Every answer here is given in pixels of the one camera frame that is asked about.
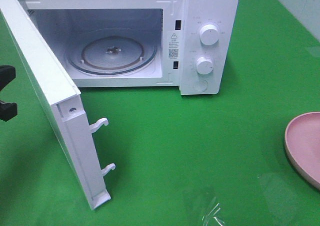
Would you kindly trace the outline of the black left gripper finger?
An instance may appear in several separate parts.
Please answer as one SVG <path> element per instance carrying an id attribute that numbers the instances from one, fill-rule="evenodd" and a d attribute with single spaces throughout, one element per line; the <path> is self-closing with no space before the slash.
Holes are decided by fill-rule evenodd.
<path id="1" fill-rule="evenodd" d="M 16 69 L 10 65 L 0 66 L 0 91 L 16 78 Z"/>
<path id="2" fill-rule="evenodd" d="M 18 114 L 18 106 L 16 103 L 0 102 L 0 119 L 7 122 Z"/>

